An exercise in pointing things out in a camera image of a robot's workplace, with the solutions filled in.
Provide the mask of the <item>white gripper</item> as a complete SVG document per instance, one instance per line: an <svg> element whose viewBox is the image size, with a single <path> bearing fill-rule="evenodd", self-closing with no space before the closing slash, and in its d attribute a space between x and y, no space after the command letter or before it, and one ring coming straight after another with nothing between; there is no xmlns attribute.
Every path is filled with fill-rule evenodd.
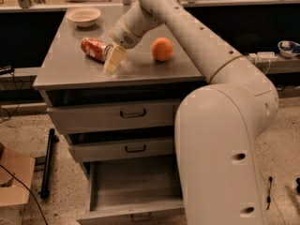
<svg viewBox="0 0 300 225"><path fill-rule="evenodd" d="M113 42L117 45L113 45L109 49L108 56L104 63L103 72L113 75L118 66L127 56L127 50L136 47L142 38L134 35L128 29L123 17L116 22L113 28L109 31L109 35Z"/></svg>

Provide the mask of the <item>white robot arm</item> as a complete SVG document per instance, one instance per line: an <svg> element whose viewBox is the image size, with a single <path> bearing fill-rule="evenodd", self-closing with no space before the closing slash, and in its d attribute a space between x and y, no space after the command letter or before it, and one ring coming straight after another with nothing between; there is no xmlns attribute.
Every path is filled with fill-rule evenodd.
<svg viewBox="0 0 300 225"><path fill-rule="evenodd" d="M186 12L180 0L136 0L111 31L114 73L143 35L165 23L206 85L175 117L187 225L267 225L256 139L274 121L278 92L246 57Z"/></svg>

